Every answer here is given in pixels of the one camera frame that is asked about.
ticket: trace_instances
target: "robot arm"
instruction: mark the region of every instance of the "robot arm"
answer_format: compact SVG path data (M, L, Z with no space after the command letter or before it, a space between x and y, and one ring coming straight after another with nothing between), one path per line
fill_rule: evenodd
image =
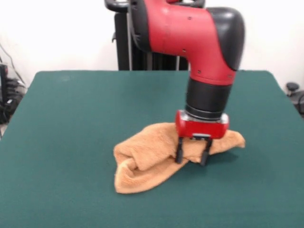
M241 14L232 8L190 8L166 0L130 0L129 13L138 48L182 56L190 63L185 110L178 110L175 120L180 139L223 137L229 126L224 110L243 53Z

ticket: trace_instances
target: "cable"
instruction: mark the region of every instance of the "cable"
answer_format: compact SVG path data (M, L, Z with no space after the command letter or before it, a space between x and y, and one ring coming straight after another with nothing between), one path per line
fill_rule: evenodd
M13 58L9 55L9 53L7 53L7 51L4 49L4 47L2 46L2 44L0 43L0 48L3 50L3 52L10 58L10 62L11 62L11 66L13 68L13 70L15 71L16 75L18 76L18 78L20 79L20 81L25 85L25 82L23 81L22 77L20 76L20 74L17 72L17 70L15 69L15 65L13 62Z
M304 112L302 112L302 110L301 110L301 100L302 100L302 98L304 97L304 94L303 95L301 95L300 97L299 97L299 99L298 99L298 109L299 109L299 114L301 114L301 115L303 115L304 114Z

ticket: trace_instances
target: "green felt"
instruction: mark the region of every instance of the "green felt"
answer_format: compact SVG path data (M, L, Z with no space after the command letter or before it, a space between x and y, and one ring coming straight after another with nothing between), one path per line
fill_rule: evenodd
M186 72L41 72L0 142L0 228L304 227L304 124L274 77L237 74L226 112L245 149L153 190L114 190L115 144L173 122Z

